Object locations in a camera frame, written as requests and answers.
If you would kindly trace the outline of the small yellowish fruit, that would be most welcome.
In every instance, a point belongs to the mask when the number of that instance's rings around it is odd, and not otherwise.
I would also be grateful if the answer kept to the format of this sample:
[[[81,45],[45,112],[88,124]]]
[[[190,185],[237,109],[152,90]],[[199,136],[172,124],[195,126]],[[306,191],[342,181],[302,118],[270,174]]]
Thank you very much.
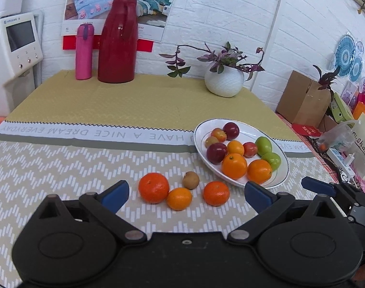
[[[216,137],[210,136],[205,140],[204,145],[205,145],[205,148],[209,148],[212,144],[215,144],[218,142],[219,142],[219,140]]]

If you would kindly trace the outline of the beige Shan tote bag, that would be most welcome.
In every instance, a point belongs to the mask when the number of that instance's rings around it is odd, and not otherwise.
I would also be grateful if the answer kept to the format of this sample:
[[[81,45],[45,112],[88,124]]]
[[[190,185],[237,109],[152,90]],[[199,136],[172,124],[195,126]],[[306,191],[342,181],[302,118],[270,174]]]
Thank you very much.
[[[361,113],[358,122],[352,128],[354,144],[349,153],[354,155],[353,167],[356,173],[365,180],[365,114]]]

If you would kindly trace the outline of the large orange front left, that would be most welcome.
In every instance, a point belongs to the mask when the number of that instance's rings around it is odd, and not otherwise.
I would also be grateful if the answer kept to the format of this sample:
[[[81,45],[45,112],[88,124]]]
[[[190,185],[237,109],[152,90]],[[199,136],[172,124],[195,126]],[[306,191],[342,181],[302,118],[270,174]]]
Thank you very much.
[[[238,180],[247,173],[247,161],[238,153],[230,153],[222,161],[222,174],[232,180]]]

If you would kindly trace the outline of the red-yellow apple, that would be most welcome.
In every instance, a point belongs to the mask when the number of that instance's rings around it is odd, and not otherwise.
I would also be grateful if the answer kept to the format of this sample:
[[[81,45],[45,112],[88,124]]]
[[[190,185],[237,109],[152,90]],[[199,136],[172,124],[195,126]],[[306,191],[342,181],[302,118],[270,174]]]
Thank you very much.
[[[225,142],[227,139],[225,131],[220,128],[213,129],[211,132],[211,136],[215,137],[219,142]]]

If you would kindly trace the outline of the green box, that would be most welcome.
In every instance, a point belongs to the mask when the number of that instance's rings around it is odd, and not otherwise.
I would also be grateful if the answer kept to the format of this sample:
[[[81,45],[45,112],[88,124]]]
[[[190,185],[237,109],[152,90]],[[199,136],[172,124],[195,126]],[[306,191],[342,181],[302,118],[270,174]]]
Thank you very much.
[[[330,103],[330,109],[337,124],[354,119],[350,108],[342,100],[337,92],[334,93],[333,100]]]

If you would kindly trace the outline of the dark red plum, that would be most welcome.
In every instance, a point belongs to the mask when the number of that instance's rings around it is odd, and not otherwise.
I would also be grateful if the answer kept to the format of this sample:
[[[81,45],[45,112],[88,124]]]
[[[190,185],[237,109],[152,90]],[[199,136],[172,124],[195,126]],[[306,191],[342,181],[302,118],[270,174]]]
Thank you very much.
[[[220,142],[211,144],[206,150],[206,158],[215,165],[220,164],[226,155],[227,146]]]
[[[240,134],[240,129],[234,122],[227,122],[223,127],[223,131],[227,136],[227,140],[234,140]]]

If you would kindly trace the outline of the dark red plum front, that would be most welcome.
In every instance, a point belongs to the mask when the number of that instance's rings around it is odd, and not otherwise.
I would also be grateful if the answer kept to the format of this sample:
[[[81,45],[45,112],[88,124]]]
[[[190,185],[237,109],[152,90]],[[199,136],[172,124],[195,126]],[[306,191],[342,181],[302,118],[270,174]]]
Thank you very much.
[[[215,165],[220,164],[226,155],[227,146],[220,142],[211,144],[206,150],[206,158]]]

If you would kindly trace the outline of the bedding poster on wall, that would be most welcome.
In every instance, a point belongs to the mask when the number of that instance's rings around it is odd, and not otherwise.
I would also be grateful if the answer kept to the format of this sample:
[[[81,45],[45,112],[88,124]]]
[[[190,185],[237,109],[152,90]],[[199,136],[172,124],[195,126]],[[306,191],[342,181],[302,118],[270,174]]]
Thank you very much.
[[[75,49],[75,36],[82,24],[94,26],[101,36],[109,15],[118,14],[121,35],[138,28],[139,50],[150,51],[152,42],[161,42],[174,0],[66,0],[62,20],[62,48]]]

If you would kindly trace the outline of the small red apple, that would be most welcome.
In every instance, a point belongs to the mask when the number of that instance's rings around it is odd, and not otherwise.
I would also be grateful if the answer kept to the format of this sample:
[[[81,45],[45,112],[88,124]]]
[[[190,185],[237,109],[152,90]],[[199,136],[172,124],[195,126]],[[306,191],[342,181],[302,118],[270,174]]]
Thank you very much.
[[[258,147],[254,142],[246,142],[243,144],[244,156],[246,158],[252,158],[257,155]]]

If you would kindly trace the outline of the pink water bottle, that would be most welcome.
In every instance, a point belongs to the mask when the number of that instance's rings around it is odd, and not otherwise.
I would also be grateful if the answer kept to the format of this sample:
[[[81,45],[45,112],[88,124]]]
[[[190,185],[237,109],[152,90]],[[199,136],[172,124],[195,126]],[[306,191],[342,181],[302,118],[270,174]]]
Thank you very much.
[[[93,24],[81,24],[75,41],[75,78],[87,80],[92,77],[93,65]]]

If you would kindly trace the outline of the blue round wall decorations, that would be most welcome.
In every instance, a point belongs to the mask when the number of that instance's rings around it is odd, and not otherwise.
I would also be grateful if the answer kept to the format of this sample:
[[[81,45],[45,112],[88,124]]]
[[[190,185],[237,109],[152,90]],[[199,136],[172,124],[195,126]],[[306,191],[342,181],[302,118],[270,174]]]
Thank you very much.
[[[356,83],[362,77],[364,50],[361,41],[355,41],[350,34],[343,35],[332,55],[330,69],[335,70],[340,67],[337,75],[348,77],[351,82]]]

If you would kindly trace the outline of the dark purple potted plant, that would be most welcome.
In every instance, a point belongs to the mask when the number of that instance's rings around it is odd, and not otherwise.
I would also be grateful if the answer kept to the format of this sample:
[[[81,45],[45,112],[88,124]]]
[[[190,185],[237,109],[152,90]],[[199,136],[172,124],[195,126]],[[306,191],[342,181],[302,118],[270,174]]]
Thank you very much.
[[[334,80],[340,73],[341,66],[338,66],[333,72],[322,73],[321,69],[317,65],[313,65],[313,67],[319,73],[319,88],[318,90],[328,90],[330,92],[330,101],[333,101],[334,91],[332,90],[332,84],[334,84]]]

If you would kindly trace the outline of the clear plastic bag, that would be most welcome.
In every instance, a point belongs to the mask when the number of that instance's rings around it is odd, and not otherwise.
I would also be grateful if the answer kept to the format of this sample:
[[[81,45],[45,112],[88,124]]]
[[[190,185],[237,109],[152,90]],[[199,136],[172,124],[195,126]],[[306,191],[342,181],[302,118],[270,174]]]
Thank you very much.
[[[319,151],[327,152],[330,148],[335,148],[342,152],[349,149],[354,143],[353,127],[359,122],[359,120],[341,122],[323,133],[317,140]]]

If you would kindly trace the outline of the white water dispenser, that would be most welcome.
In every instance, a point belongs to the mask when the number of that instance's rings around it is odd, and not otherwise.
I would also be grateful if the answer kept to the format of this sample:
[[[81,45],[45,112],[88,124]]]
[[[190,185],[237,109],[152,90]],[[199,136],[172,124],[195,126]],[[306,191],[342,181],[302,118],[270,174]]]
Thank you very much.
[[[0,117],[35,89],[33,68],[43,59],[34,14],[23,0],[0,0]]]

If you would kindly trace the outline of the white power strip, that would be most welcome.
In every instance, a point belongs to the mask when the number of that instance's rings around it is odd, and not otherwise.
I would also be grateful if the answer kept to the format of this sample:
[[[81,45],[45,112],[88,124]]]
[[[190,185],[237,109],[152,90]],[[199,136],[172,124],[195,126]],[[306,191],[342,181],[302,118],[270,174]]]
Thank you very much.
[[[346,175],[348,180],[354,178],[355,173],[351,168],[351,162],[348,162],[347,158],[342,156],[340,152],[335,148],[329,148],[326,152],[326,155],[332,160],[335,166]]]

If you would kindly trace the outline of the white ribbed plant pot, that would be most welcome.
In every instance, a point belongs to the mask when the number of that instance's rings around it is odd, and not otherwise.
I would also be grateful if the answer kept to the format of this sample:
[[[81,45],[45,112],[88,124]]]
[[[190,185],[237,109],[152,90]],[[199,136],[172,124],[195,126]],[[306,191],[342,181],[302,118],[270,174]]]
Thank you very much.
[[[206,88],[220,97],[234,97],[244,86],[244,73],[235,68],[224,67],[222,73],[213,73],[207,70],[204,75]]]

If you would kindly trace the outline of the brown kiwi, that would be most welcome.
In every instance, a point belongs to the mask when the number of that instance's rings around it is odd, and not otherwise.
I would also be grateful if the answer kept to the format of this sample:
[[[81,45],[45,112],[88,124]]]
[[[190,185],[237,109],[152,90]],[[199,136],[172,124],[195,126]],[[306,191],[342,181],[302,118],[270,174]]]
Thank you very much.
[[[197,188],[199,186],[199,183],[200,183],[200,178],[193,171],[186,172],[182,179],[183,187],[189,190]]]

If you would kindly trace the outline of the large orange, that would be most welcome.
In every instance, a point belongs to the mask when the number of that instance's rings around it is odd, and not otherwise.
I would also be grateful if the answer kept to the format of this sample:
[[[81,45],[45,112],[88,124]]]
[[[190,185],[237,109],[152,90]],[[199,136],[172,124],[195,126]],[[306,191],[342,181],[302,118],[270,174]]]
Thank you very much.
[[[247,178],[256,184],[263,184],[272,177],[272,167],[262,159],[252,161],[247,168]]]
[[[232,180],[238,180],[247,173],[247,161],[238,153],[230,153],[222,161],[222,174]]]

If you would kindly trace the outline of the small orange in plate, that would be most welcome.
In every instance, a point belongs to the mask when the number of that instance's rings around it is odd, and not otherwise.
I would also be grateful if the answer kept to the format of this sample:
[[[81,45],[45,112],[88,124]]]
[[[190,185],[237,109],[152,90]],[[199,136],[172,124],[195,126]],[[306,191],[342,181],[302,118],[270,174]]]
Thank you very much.
[[[239,154],[241,156],[244,155],[244,147],[241,142],[238,140],[231,140],[227,144],[227,153],[228,154]]]

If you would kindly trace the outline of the green apple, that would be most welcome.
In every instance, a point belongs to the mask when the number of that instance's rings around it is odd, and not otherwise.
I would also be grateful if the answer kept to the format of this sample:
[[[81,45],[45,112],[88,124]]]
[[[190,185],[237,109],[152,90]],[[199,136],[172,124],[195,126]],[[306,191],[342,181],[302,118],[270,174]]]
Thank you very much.
[[[260,157],[264,156],[267,153],[272,153],[272,143],[267,137],[259,137],[255,141],[255,145],[257,147],[257,153]]]
[[[274,152],[265,153],[261,159],[268,162],[273,171],[276,171],[281,165],[281,157]]]

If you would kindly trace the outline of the large orange front right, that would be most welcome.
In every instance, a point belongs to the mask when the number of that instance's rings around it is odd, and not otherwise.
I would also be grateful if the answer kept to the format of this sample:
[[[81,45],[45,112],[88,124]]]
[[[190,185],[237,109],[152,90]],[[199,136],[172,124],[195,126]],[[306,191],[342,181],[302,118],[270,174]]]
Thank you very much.
[[[272,177],[272,167],[262,159],[252,161],[247,168],[247,178],[256,184],[263,184]]]

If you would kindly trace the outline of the red envelope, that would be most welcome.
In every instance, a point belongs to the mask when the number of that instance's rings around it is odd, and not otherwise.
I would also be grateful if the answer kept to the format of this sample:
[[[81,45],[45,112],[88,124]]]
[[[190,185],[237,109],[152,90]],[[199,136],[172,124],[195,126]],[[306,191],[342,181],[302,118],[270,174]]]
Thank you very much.
[[[304,126],[301,124],[292,124],[292,130],[301,136],[319,138],[322,133],[315,127]]]

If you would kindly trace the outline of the dark red plum back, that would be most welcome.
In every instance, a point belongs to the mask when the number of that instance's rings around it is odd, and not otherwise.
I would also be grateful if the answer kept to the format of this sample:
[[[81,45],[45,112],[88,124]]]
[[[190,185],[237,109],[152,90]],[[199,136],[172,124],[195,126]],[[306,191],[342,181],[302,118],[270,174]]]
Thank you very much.
[[[234,140],[240,134],[240,129],[234,122],[227,122],[223,127],[223,131],[227,136],[227,140]]]

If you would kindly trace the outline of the large tangerine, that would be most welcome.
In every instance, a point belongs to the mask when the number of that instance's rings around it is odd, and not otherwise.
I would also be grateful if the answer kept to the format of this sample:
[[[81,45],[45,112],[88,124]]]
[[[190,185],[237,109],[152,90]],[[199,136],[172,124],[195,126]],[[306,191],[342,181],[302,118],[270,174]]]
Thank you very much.
[[[155,172],[144,175],[138,184],[141,198],[150,204],[163,202],[168,196],[169,189],[167,178]]]

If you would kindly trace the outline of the red thermos jug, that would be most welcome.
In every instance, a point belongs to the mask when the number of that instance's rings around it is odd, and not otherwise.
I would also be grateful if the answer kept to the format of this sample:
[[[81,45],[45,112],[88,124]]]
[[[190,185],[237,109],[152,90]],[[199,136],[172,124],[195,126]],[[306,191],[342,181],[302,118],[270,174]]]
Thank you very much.
[[[135,77],[138,41],[137,0],[113,0],[100,37],[98,80],[127,83]]]

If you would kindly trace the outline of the orange paper bag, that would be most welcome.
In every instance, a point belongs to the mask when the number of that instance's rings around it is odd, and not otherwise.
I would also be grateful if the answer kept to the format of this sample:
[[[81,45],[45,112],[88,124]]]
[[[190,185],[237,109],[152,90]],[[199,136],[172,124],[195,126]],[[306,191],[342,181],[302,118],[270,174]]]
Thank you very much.
[[[358,102],[353,111],[353,118],[358,120],[361,114],[365,114],[365,105],[362,102]]]

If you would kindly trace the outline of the green patterned tablecloth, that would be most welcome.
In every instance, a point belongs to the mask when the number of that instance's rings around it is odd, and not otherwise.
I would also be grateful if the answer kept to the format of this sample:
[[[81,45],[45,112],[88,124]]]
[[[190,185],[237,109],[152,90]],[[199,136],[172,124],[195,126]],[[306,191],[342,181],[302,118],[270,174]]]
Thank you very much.
[[[310,199],[313,194],[300,186],[302,178],[336,180],[248,89],[225,98],[210,93],[202,80],[138,75],[130,83],[105,84],[95,78],[78,81],[72,71],[63,70],[0,126],[0,284],[19,284],[12,245],[48,194],[73,200],[125,180],[130,197],[118,215],[147,234],[228,233],[253,218],[239,187],[230,186],[225,205],[211,207],[203,201],[202,190],[216,175],[197,154],[193,132],[212,118],[244,122],[279,142],[290,170],[281,191]],[[175,189],[189,171],[200,183],[187,209],[175,212],[165,203],[152,205],[140,198],[137,186],[145,174],[163,174]]]

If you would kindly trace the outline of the medium tangerine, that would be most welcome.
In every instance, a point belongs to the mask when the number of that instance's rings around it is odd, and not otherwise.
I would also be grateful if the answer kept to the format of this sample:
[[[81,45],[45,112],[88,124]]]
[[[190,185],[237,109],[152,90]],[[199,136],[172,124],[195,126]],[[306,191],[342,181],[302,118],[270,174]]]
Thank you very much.
[[[218,207],[227,202],[230,197],[230,191],[226,184],[220,181],[208,183],[203,190],[204,201],[211,206]]]

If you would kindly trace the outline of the brown cardboard box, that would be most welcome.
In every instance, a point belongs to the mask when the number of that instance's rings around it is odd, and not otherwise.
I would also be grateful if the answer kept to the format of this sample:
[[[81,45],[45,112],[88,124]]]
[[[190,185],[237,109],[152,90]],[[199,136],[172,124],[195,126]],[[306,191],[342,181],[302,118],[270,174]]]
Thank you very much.
[[[318,127],[331,102],[331,92],[309,77],[292,71],[276,112],[291,124]]]

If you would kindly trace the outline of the small orange mandarin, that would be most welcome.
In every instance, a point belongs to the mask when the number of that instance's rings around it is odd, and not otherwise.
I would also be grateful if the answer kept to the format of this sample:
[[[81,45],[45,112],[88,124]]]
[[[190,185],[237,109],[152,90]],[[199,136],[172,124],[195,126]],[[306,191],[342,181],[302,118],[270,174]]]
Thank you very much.
[[[186,209],[192,202],[192,194],[190,190],[179,187],[170,191],[167,196],[167,206],[173,211],[182,211]]]

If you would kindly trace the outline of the purple trailing plant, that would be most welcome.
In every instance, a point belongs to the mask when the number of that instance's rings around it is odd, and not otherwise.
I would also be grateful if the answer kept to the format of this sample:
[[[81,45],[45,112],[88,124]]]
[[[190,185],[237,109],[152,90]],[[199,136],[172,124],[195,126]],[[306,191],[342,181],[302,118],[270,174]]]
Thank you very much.
[[[232,68],[240,71],[244,74],[248,74],[247,80],[249,81],[254,73],[263,72],[265,69],[262,66],[263,59],[265,57],[265,51],[263,48],[256,48],[255,53],[261,54],[258,62],[247,62],[247,55],[238,49],[236,46],[231,46],[230,42],[226,42],[220,51],[211,50],[209,46],[204,43],[204,48],[198,48],[189,44],[179,44],[173,54],[159,53],[158,55],[163,59],[166,59],[166,65],[169,70],[168,77],[183,77],[187,75],[191,66],[180,56],[183,48],[194,49],[202,52],[203,54],[196,59],[200,62],[210,64],[209,72],[214,74],[222,74],[225,68]]]

